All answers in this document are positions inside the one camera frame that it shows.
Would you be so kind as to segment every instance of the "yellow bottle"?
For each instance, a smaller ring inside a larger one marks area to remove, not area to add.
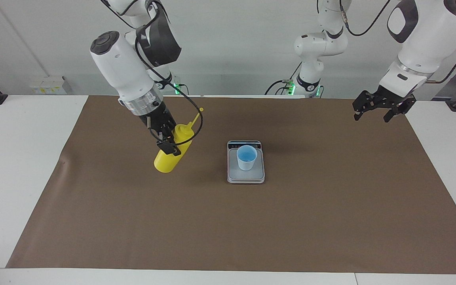
[[[189,122],[187,125],[178,124],[175,126],[174,130],[172,131],[173,139],[175,143],[180,143],[181,141],[186,141],[190,139],[195,132],[193,132],[192,128],[195,125],[198,117],[198,114],[192,122]],[[174,156],[173,154],[165,154],[163,151],[159,151],[156,159],[154,159],[154,167],[161,173],[170,173],[175,166],[179,163],[183,155],[188,151],[190,148],[192,141],[188,141],[185,144],[181,144],[177,146],[179,148],[181,154]]]

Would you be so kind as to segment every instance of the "plastic cup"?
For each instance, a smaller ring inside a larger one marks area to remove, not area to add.
[[[252,146],[241,146],[237,149],[237,161],[239,168],[244,171],[249,171],[255,165],[257,160],[257,150]]]

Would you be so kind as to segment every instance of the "scale platform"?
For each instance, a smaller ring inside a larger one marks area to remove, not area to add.
[[[245,144],[256,148],[257,157],[251,170],[244,171],[237,162],[237,149]],[[263,151],[259,141],[230,141],[228,143],[228,182],[232,184],[261,184],[265,181]]]

